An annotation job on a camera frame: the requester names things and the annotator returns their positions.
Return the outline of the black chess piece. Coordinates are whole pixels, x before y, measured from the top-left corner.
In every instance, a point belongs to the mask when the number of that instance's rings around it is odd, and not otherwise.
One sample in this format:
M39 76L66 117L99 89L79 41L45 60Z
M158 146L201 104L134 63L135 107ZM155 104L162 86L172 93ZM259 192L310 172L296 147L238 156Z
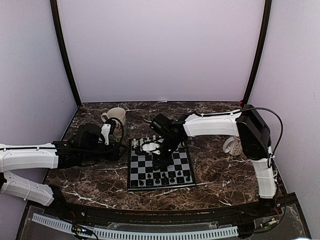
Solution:
M156 179L155 179L155 184L156 185L159 185L161 183L161 178L160 177L157 177Z

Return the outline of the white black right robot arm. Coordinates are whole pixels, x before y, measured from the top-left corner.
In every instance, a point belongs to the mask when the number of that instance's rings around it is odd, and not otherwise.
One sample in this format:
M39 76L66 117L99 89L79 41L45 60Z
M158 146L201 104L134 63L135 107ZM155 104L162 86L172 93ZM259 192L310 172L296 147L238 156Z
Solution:
M140 143L140 150L157 155L155 163L168 166L179 144L197 136L232 136L239 138L244 155L252 162L262 201L255 205L255 213L266 217L275 208L272 199L277 192L271 130L260 108L247 104L242 109L218 113L187 113L170 119L159 113L151 123L159 138Z

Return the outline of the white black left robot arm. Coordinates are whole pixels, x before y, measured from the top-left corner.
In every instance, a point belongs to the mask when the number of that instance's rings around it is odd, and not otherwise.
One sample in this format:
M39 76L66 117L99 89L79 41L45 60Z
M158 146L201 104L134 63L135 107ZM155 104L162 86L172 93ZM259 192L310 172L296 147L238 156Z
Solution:
M40 184L13 173L24 169L69 169L90 167L101 161L117 161L123 152L123 123L111 117L102 126L85 123L67 141L40 145L0 146L0 192L33 201L67 218L70 206L58 186Z

